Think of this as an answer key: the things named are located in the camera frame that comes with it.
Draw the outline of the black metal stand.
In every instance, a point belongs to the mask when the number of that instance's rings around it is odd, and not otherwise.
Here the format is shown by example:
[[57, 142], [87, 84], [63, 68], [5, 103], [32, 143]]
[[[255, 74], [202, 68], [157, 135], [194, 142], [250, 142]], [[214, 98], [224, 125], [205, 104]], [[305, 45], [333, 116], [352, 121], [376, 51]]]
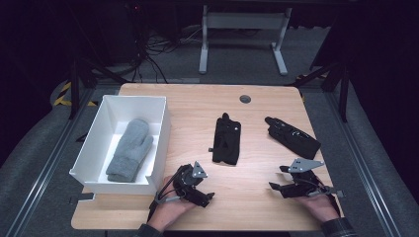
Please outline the black metal stand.
[[326, 66], [307, 74], [301, 75], [293, 83], [290, 83], [291, 87], [299, 88], [300, 86], [319, 78], [323, 74], [326, 75], [323, 83], [321, 84], [321, 89], [324, 92], [331, 93], [335, 90], [337, 85], [340, 85], [339, 93], [339, 104], [338, 104], [338, 113], [343, 122], [347, 121], [347, 102], [348, 102], [348, 93], [349, 93], [349, 71], [347, 65], [340, 62], [330, 63]]
[[71, 113], [69, 118], [74, 119], [81, 108], [79, 82], [82, 82], [85, 88], [93, 89], [97, 85], [97, 79], [92, 70], [95, 69], [111, 78], [119, 84], [126, 83], [126, 79], [110, 71], [106, 67], [94, 62], [93, 60], [77, 56], [74, 58], [70, 70], [70, 91], [71, 91]]

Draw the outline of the person's right hand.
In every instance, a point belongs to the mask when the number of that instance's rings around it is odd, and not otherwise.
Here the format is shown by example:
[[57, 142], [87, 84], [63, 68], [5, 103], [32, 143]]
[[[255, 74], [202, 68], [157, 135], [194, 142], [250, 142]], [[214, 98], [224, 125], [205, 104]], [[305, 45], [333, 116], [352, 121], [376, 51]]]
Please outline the person's right hand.
[[295, 201], [302, 204], [321, 223], [340, 217], [327, 195], [314, 197], [295, 197]]

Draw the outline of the yellow black hazard tape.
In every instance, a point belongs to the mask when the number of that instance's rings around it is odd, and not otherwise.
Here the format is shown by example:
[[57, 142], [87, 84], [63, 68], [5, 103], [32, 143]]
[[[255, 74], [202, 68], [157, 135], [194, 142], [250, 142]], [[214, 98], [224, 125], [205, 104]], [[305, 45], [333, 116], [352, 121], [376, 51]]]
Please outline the yellow black hazard tape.
[[63, 106], [71, 106], [72, 102], [70, 100], [66, 100], [65, 96], [71, 89], [71, 83], [65, 82], [62, 86], [59, 94], [57, 95], [56, 99], [53, 102], [54, 106], [63, 105]]

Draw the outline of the black glove with small tab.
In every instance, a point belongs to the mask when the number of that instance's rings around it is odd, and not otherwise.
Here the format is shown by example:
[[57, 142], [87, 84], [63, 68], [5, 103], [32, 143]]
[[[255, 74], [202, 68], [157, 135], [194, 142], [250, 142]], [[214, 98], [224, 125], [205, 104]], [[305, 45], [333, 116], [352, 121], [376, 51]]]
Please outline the black glove with small tab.
[[240, 153], [241, 123], [232, 120], [228, 113], [223, 113], [216, 120], [213, 146], [209, 149], [212, 161], [235, 166]]

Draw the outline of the metal floor rail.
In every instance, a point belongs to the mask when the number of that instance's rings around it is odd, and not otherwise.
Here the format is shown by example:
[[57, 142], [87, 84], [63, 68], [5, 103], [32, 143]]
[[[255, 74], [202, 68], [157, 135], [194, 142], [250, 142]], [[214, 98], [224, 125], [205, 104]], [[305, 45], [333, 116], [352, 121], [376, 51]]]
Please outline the metal floor rail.
[[54, 144], [54, 147], [49, 154], [45, 164], [38, 177], [33, 182], [31, 190], [27, 195], [22, 207], [20, 208], [17, 216], [12, 222], [8, 229], [5, 237], [21, 237], [23, 231], [29, 223], [35, 209], [37, 208], [42, 195], [47, 188], [54, 171], [63, 156], [64, 149], [68, 144], [69, 137], [74, 130], [77, 122], [79, 121], [83, 111], [87, 107], [92, 95], [94, 94], [93, 89], [85, 89], [81, 94], [81, 97], [76, 97], [72, 100], [73, 104], [77, 104], [75, 111], [71, 112], [69, 119], [61, 131], [60, 136]]
[[338, 102], [332, 93], [324, 94], [325, 100], [331, 108], [332, 114], [347, 141], [349, 149], [351, 151], [351, 159], [357, 170], [357, 173], [363, 183], [369, 200], [375, 210], [380, 225], [384, 231], [386, 237], [401, 237], [401, 233], [394, 221], [392, 214], [390, 213], [388, 206], [382, 196], [382, 193], [377, 186], [371, 170], [369, 169], [365, 157], [355, 139], [355, 136], [346, 122], [341, 118]]

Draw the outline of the plain grey mitten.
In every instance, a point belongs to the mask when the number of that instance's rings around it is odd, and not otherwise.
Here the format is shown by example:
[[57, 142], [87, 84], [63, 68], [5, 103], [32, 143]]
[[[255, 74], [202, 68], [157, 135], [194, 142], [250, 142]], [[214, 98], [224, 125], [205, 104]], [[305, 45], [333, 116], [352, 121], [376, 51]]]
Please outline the plain grey mitten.
[[117, 183], [133, 183], [153, 143], [148, 134], [146, 121], [136, 118], [131, 120], [121, 137], [114, 156], [106, 170], [108, 180]]

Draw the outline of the grey table edge bracket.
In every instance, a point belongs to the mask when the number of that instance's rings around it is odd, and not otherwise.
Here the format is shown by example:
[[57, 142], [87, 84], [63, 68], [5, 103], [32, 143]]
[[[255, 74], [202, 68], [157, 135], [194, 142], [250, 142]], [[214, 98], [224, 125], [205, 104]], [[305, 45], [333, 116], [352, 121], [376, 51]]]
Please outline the grey table edge bracket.
[[78, 194], [76, 196], [71, 196], [69, 198], [68, 203], [69, 204], [77, 204], [80, 201], [93, 200], [94, 198], [95, 198], [95, 195], [93, 193]]

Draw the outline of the white metal table frame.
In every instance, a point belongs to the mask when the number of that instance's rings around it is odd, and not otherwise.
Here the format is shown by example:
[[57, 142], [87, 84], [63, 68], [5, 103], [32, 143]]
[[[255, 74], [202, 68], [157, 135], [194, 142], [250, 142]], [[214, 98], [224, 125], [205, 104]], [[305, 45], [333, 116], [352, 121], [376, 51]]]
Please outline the white metal table frame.
[[285, 76], [288, 74], [284, 58], [282, 56], [282, 44], [292, 15], [292, 8], [287, 8], [282, 13], [232, 13], [212, 12], [208, 5], [203, 7], [202, 15], [202, 48], [199, 63], [199, 73], [206, 74], [208, 71], [209, 41], [208, 29], [246, 29], [246, 30], [276, 30], [279, 37], [271, 43], [279, 72]]

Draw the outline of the person's left hand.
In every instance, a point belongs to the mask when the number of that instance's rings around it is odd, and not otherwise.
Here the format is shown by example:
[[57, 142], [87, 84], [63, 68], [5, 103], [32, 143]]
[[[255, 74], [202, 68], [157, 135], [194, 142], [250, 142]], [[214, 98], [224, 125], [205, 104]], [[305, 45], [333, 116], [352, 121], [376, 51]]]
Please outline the person's left hand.
[[160, 233], [174, 224], [183, 214], [195, 208], [192, 202], [183, 199], [158, 204], [151, 218], [146, 222]]

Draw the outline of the white rectangular box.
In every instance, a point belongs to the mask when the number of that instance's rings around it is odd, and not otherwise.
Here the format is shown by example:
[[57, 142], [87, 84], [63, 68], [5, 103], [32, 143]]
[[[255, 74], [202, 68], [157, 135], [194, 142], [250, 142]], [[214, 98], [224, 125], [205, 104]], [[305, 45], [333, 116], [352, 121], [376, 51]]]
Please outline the white rectangular box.
[[[153, 143], [133, 182], [111, 182], [106, 170], [128, 123], [134, 119], [147, 122]], [[152, 196], [163, 181], [170, 129], [164, 97], [106, 95], [69, 174], [94, 194]]]

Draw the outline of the black glove with white print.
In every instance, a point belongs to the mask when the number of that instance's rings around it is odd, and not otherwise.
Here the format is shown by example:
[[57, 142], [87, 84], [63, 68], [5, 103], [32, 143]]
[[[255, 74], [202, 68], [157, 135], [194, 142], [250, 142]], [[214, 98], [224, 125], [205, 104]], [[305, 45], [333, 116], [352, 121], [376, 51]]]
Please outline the black glove with white print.
[[299, 157], [314, 159], [321, 146], [319, 141], [281, 119], [265, 117], [265, 122], [269, 125], [268, 132], [271, 137]]

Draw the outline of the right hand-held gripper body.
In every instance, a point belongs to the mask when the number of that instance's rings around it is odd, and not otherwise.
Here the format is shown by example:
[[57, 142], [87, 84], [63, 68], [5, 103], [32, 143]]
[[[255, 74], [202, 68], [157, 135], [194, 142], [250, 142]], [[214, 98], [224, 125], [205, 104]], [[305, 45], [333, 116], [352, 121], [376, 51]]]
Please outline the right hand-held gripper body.
[[313, 169], [323, 166], [322, 161], [296, 158], [289, 165], [293, 183], [285, 185], [288, 198], [314, 197], [318, 195], [336, 195], [342, 198], [344, 193], [324, 185], [314, 174]]

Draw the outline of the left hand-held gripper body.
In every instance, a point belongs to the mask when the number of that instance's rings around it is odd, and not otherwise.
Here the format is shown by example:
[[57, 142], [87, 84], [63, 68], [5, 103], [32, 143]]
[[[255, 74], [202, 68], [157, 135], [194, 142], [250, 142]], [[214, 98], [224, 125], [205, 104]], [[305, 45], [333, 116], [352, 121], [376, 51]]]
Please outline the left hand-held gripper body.
[[206, 198], [206, 194], [197, 190], [196, 186], [207, 176], [207, 173], [198, 161], [194, 164], [181, 166], [174, 175], [173, 180], [176, 194], [180, 198], [197, 205], [197, 200]]

